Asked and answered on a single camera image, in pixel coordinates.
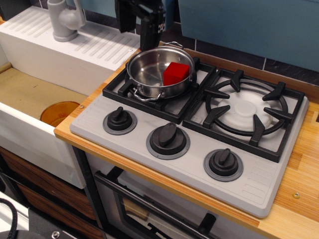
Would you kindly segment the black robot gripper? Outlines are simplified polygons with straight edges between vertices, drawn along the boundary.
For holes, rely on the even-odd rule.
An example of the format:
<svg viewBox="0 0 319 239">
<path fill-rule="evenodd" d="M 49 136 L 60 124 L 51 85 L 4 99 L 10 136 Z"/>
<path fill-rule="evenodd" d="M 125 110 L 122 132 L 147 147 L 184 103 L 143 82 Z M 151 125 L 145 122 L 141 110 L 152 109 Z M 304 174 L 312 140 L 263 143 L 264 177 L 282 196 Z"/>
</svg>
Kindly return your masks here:
<svg viewBox="0 0 319 239">
<path fill-rule="evenodd" d="M 140 49 L 156 48 L 165 29 L 166 8 L 161 0 L 115 0 L 115 13 L 121 33 L 136 29 L 141 19 Z"/>
</svg>

